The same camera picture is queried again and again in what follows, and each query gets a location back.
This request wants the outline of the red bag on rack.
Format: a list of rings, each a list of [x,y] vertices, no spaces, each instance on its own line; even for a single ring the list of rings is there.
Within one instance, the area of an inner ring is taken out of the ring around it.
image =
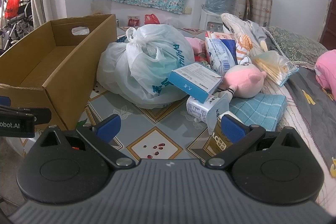
[[[11,19],[18,14],[20,0],[7,0],[5,18]]]

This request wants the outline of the blue white medicine box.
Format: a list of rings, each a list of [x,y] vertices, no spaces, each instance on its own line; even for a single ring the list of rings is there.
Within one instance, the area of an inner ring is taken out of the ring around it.
[[[221,84],[222,76],[200,63],[193,63],[174,69],[168,81],[200,103],[204,103]]]

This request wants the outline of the pink blanket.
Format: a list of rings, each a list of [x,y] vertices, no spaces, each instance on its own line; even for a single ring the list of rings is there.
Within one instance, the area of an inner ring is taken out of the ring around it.
[[[335,99],[336,92],[336,50],[323,53],[316,61],[315,78],[325,90],[331,91]]]

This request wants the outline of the pink knitted cloth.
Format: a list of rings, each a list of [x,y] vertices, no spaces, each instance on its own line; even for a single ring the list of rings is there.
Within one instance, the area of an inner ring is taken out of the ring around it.
[[[194,55],[200,55],[202,53],[206,53],[205,41],[199,38],[190,38],[186,37],[185,39],[189,42],[190,46],[193,49]]]

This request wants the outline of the blue white diaper pack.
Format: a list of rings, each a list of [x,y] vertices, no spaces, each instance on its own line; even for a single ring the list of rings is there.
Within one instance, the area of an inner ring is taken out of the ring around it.
[[[233,39],[206,38],[206,51],[211,69],[221,76],[238,64]]]

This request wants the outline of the green floral pillow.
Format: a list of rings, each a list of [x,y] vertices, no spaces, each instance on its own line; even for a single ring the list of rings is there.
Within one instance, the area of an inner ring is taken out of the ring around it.
[[[263,28],[268,50],[275,50],[293,64],[310,70],[327,49],[319,42],[280,27]]]

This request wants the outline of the red drink carton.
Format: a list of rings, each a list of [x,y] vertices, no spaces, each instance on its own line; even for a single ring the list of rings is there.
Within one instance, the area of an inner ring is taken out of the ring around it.
[[[139,16],[131,16],[129,15],[127,17],[127,26],[128,27],[138,27],[140,24],[140,18]]]

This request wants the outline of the orange striped sock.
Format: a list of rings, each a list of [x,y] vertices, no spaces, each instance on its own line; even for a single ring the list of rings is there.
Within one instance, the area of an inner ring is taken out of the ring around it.
[[[251,38],[246,35],[240,35],[236,40],[236,59],[238,64],[251,63],[249,57],[250,50],[253,48]]]

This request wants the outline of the red plastic bag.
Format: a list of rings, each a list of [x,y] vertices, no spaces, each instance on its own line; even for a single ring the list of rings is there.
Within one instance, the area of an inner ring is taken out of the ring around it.
[[[155,14],[145,14],[144,24],[161,24]]]

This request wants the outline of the gold brown carton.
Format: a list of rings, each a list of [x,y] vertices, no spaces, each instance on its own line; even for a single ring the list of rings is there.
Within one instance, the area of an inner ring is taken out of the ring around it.
[[[221,120],[218,119],[214,131],[203,146],[203,150],[211,157],[232,146],[232,142],[222,133]]]

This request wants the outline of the white water dispenser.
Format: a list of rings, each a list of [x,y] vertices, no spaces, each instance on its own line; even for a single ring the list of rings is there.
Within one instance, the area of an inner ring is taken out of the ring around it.
[[[223,22],[221,16],[202,9],[199,28],[205,31],[223,32]]]

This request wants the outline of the folded plaid floral mat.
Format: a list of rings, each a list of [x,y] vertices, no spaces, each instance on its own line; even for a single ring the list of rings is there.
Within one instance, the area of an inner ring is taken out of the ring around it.
[[[270,24],[273,0],[232,0],[230,13],[242,20],[251,20],[259,26]]]

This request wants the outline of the pink plush pig toy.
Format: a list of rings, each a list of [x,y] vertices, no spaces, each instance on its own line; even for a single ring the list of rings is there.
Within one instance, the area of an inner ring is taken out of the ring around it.
[[[261,92],[266,73],[253,64],[235,65],[224,75],[219,90],[229,91],[233,97],[252,98]]]

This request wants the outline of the teal checked towel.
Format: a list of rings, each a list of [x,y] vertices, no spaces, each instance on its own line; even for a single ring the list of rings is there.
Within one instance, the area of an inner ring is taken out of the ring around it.
[[[259,93],[248,99],[232,98],[230,112],[247,126],[256,124],[267,131],[274,131],[286,106],[284,95]]]

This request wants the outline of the clear bag of cotton swabs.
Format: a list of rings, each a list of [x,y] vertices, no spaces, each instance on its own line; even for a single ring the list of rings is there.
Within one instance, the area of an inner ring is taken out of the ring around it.
[[[299,68],[287,57],[278,54],[276,51],[267,51],[251,58],[252,63],[267,77],[282,87],[288,78],[297,73]]]

